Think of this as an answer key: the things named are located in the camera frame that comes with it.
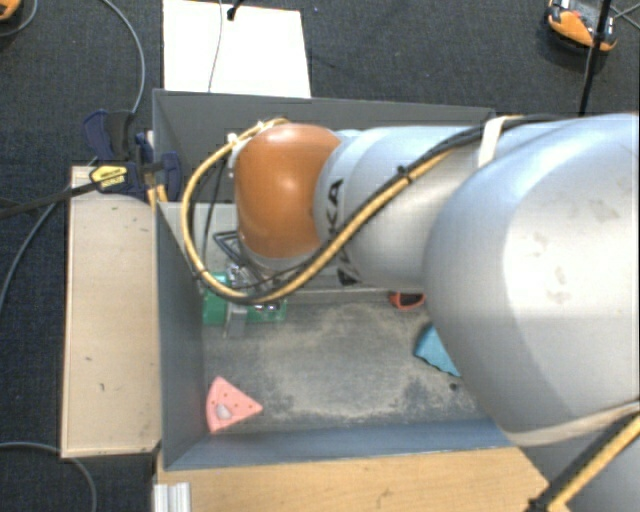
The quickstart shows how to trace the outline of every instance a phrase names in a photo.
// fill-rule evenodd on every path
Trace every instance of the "blue object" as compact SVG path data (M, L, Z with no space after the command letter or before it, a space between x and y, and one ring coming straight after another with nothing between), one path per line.
M118 162L127 168L126 182L98 189L103 193L117 193L147 200L150 186L145 183L144 175L153 174L155 183L164 185L169 201L177 201L182 191L182 169L178 153L168 151L153 163L153 148L143 133L135 136L135 159L131 159L127 143L128 128L131 123L130 112L107 112L98 110L86 117L82 123L82 133L87 145L95 152L98 160Z
M449 354L447 354L433 325L430 325L418 340L413 354L424 359L428 364L435 366L440 371L450 373L454 377L460 377L460 372L458 372Z

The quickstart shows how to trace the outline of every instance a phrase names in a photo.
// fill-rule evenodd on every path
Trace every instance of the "red object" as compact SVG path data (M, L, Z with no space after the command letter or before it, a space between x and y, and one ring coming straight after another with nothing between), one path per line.
M207 396L207 424L212 433L262 411L262 406L222 377L216 377Z

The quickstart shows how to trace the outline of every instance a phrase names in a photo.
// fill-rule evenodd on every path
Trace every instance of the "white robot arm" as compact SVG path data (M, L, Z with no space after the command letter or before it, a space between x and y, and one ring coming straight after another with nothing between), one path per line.
M636 114L336 133L280 120L239 142L240 245L284 284L250 295L209 274L189 233L196 171L183 235L217 293L273 302L330 261L353 281L425 293L469 389L550 480L637 415ZM572 510L635 510L639 474L636 439Z

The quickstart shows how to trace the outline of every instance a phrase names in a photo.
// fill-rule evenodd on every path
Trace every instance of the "wooden table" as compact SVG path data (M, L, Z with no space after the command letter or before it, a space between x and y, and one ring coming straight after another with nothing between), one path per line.
M522 512L545 479L516 448L164 472L193 512Z

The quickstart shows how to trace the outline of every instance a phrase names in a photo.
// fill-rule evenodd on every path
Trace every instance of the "dark carpet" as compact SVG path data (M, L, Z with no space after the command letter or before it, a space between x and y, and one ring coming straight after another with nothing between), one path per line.
M32 0L24 1L28 10ZM147 59L147 87L133 127L140 131L151 127L151 89L162 84L162 4L115 3L137 30ZM571 115L585 55L549 36L541 23L545 3L246 4L302 12L316 97ZM620 8L633 3L614 1ZM618 20L618 33L618 47L595 76L590 113L638 110L640 33L624 20ZM0 38L0 197L25 202L62 189L70 166L92 157L80 134L83 118L98 108L131 108L138 73L132 38L99 0L43 2L31 26ZM20 215L0 221L0 282L34 220ZM59 206L20 263L0 316L0 442L59 444L65 247L65 208ZM86 463L98 510L150 509L150 456ZM3 512L89 506L89 490L69 464L30 450L0 452Z

